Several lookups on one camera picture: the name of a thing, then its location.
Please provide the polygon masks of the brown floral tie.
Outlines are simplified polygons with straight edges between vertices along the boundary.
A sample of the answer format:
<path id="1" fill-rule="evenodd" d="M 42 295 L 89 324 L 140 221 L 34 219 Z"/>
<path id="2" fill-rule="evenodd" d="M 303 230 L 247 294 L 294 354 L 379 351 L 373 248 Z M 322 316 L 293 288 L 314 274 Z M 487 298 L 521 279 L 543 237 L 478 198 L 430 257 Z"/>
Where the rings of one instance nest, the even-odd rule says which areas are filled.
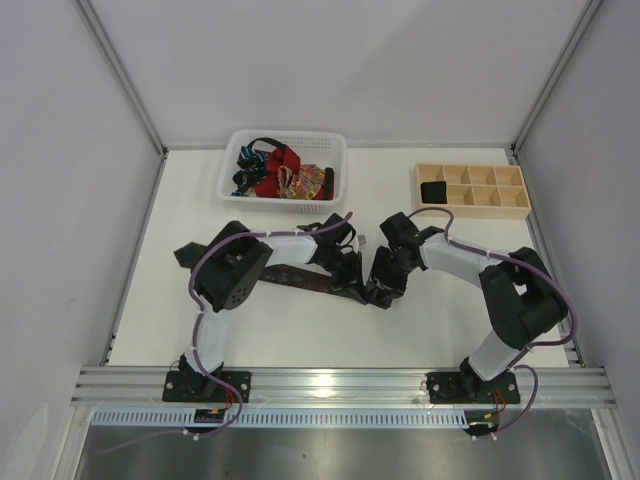
<path id="1" fill-rule="evenodd" d="M 197 272 L 195 291 L 215 307 L 231 308 L 239 306 L 258 281 L 337 296 L 328 272 L 323 275 L 286 264 L 268 266 L 258 253 L 257 245 L 249 249 L 225 247 Z M 310 263 L 319 266 L 319 251 Z"/>

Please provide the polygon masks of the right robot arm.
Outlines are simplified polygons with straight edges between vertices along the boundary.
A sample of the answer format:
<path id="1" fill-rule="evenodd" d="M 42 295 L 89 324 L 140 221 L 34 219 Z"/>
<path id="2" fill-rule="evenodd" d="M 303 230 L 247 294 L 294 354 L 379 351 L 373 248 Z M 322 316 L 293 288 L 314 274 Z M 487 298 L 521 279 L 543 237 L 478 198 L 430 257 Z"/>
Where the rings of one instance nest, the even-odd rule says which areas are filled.
<path id="1" fill-rule="evenodd" d="M 388 309 L 416 270 L 447 273 L 478 287 L 491 331 L 459 368 L 428 375 L 434 404 L 489 404 L 497 394 L 519 399 L 511 370 L 526 348 L 568 314 L 568 301 L 539 255 L 528 247 L 493 253 L 455 240 L 447 228 L 419 229 L 404 213 L 380 226 L 387 240 L 376 250 L 365 286 L 369 303 Z"/>

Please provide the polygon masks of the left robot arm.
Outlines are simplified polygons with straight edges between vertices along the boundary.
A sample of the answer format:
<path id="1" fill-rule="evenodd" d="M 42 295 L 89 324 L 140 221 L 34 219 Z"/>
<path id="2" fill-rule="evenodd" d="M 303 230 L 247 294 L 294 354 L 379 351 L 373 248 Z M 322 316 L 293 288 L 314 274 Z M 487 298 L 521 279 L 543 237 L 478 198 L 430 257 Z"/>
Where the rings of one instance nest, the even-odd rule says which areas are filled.
<path id="1" fill-rule="evenodd" d="M 229 222 L 207 245 L 175 250 L 189 271 L 188 293 L 196 302 L 191 343 L 165 380 L 166 402 L 225 402 L 248 398 L 248 379 L 224 370 L 226 329 L 260 281 L 326 293 L 365 303 L 362 255 L 348 217 L 333 213 L 323 223 L 292 231 L 256 232 Z"/>

